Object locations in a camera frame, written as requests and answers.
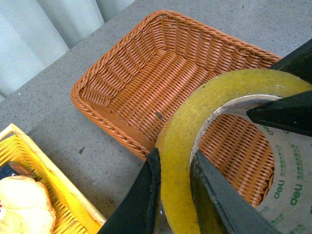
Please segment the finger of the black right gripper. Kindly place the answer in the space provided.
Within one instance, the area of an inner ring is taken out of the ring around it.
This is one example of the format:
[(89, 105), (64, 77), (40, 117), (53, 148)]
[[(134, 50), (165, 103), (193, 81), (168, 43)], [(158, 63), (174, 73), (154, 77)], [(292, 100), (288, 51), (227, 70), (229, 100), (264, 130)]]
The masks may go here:
[(270, 101), (247, 111), (252, 122), (293, 132), (312, 135), (312, 92)]
[(312, 83), (312, 40), (310, 39), (270, 67)]

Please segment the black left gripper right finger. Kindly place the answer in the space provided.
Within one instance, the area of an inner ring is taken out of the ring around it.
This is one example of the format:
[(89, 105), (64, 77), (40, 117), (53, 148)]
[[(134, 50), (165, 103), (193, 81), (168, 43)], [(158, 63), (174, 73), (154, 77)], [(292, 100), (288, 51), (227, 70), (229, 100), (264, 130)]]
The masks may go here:
[(277, 234), (218, 169), (197, 151), (190, 172), (196, 218), (202, 234)]

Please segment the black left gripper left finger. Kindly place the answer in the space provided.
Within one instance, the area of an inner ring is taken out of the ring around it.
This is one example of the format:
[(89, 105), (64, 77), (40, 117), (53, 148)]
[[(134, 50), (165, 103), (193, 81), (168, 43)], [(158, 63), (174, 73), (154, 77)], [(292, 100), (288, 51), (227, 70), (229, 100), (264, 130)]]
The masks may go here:
[(154, 147), (126, 197), (98, 231), (99, 234), (153, 234), (159, 213), (161, 166)]

